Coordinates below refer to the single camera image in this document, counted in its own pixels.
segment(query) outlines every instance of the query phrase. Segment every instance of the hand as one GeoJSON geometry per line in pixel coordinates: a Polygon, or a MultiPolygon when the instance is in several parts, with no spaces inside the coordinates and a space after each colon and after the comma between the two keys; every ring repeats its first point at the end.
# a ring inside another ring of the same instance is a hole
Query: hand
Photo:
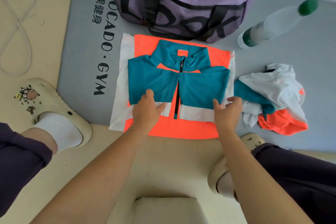
{"type": "Polygon", "coordinates": [[[240,112],[242,111],[242,99],[240,97],[230,97],[229,103],[222,109],[217,99],[213,100],[213,109],[215,111],[215,124],[218,133],[236,132],[239,123],[240,112]]]}
{"type": "Polygon", "coordinates": [[[156,107],[154,101],[154,92],[151,89],[146,90],[139,102],[133,108],[134,125],[150,132],[158,122],[160,114],[165,109],[167,103],[162,103],[156,107]]]}

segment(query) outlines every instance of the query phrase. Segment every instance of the bag zipper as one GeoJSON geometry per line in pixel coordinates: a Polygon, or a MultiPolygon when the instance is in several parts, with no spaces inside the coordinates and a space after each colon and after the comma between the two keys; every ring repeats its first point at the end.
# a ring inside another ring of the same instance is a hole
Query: bag zipper
{"type": "MultiPolygon", "coordinates": [[[[180,72],[183,70],[184,59],[180,63],[180,72]]],[[[177,120],[177,114],[179,112],[179,102],[180,102],[180,82],[177,82],[177,93],[176,93],[176,103],[175,103],[175,112],[174,119],[177,120]]]]}

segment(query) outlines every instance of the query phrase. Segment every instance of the plastic water bottle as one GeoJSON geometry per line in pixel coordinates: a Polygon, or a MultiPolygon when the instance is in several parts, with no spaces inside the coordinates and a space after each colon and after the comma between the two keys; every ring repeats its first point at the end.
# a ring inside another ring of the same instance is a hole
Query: plastic water bottle
{"type": "Polygon", "coordinates": [[[299,6],[280,9],[267,16],[264,21],[241,33],[238,37],[238,45],[246,49],[282,35],[295,27],[303,17],[312,14],[317,7],[317,0],[306,0],[299,6]]]}

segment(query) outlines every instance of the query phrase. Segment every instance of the pant leg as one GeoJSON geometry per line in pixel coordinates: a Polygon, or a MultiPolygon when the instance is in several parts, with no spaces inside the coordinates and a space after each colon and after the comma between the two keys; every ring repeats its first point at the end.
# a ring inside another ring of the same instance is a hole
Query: pant leg
{"type": "Polygon", "coordinates": [[[45,144],[23,137],[0,123],[0,217],[52,156],[45,144]]]}
{"type": "Polygon", "coordinates": [[[315,224],[335,223],[336,164],[270,143],[252,154],[315,224]]]}

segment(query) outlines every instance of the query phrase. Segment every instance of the green bottle cap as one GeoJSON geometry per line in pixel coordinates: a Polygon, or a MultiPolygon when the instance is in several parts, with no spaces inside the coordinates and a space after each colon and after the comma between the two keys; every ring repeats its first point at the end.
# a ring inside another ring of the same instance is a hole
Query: green bottle cap
{"type": "Polygon", "coordinates": [[[301,16],[307,16],[312,14],[318,6],[318,0],[306,0],[301,5],[299,5],[298,11],[301,16]]]}

